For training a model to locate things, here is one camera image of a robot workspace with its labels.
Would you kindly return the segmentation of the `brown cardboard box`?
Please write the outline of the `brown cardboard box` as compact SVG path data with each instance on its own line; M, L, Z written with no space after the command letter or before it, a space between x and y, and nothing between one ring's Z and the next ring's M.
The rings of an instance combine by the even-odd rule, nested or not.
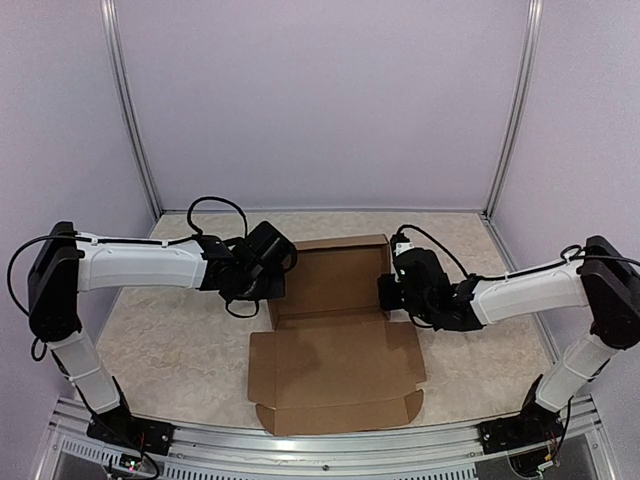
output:
M272 328L250 336L247 396L275 436L401 427L419 414L426 369L416 328L379 304L383 234L302 241Z

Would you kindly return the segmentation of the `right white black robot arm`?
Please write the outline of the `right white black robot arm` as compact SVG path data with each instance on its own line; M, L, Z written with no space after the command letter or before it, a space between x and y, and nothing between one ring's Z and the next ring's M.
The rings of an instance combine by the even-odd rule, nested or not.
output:
M531 386L511 426L523 444L546 432L573 395L618 352L639 342L639 263L604 237L570 246L560 258L501 276L465 274L453 283L436 253L404 234L391 239L393 272L377 280L380 307L405 311L418 328L470 332L525 314L587 308L589 330Z

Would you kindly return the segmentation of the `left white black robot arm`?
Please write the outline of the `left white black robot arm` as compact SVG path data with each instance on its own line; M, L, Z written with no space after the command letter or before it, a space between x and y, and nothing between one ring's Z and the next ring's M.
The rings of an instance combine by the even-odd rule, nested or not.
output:
M280 299L298 260L295 245L263 221L243 237L223 240L197 232L173 240L82 234L55 225L28 274L28 317L94 422L121 445L140 424L108 373L78 315L78 296L103 288L176 287L213 291L226 305Z

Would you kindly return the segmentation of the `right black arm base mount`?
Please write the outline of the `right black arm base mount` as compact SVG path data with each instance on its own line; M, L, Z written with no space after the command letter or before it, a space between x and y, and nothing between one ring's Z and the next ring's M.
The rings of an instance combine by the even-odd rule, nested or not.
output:
M485 454L559 440L564 432L564 426L557 416L542 418L521 414L481 422L477 429Z

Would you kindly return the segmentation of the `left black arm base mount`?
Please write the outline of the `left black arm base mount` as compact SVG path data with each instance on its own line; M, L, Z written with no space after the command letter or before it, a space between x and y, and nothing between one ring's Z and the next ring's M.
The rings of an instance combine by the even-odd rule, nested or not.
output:
M167 422L133 417L125 426L105 427L91 420L87 436L138 452L167 456L176 427Z

